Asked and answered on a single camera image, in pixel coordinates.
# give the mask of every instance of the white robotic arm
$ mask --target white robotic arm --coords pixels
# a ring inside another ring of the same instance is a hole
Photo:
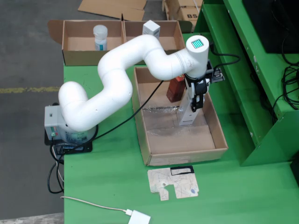
[[[166,55],[159,40],[151,35],[141,35],[122,44],[100,60],[98,73],[104,89],[93,98],[88,99],[83,87],[76,82],[61,86],[58,97],[66,124],[77,132],[84,132],[127,104],[133,88],[125,70],[141,60],[160,80],[182,74],[194,80],[203,78],[208,50],[208,40],[200,35],[190,37],[185,49],[171,55]]]

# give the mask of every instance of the white power adapter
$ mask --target white power adapter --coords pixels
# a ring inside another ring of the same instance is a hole
[[[141,212],[136,210],[127,209],[126,214],[131,216],[128,224],[149,224],[150,223],[150,216],[145,215]]]
[[[87,202],[87,201],[84,201],[84,200],[81,200],[81,199],[77,199],[77,198],[74,198],[74,197],[61,196],[60,198],[68,198],[68,199],[71,199],[71,200],[74,200],[74,201],[83,202],[83,203],[86,203],[86,204],[89,204],[89,205],[92,205],[92,206],[95,206],[95,207],[103,208],[103,209],[123,211],[123,212],[126,213],[126,215],[131,216],[128,224],[149,224],[150,223],[150,216],[145,215],[145,214],[143,214],[141,212],[138,212],[136,210],[132,211],[130,209],[125,210],[125,209],[117,209],[117,208],[106,207],[106,206],[102,206],[102,205],[99,205],[99,204],[94,204],[94,203],[91,203],[91,202]]]

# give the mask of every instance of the white bottle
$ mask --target white bottle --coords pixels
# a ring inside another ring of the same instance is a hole
[[[95,50],[107,50],[108,29],[103,25],[97,25],[93,28]]]

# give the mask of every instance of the concrete floor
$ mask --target concrete floor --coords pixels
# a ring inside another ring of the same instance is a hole
[[[44,107],[57,102],[63,83],[61,46],[47,22],[111,19],[77,11],[80,3],[0,0],[0,220],[63,212],[60,195],[46,185],[54,161],[43,143]],[[147,2],[149,19],[166,20],[161,0]]]

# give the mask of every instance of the red object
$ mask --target red object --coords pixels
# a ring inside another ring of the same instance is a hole
[[[181,75],[170,81],[166,96],[170,102],[177,102],[182,99],[184,91],[185,77],[184,75]]]

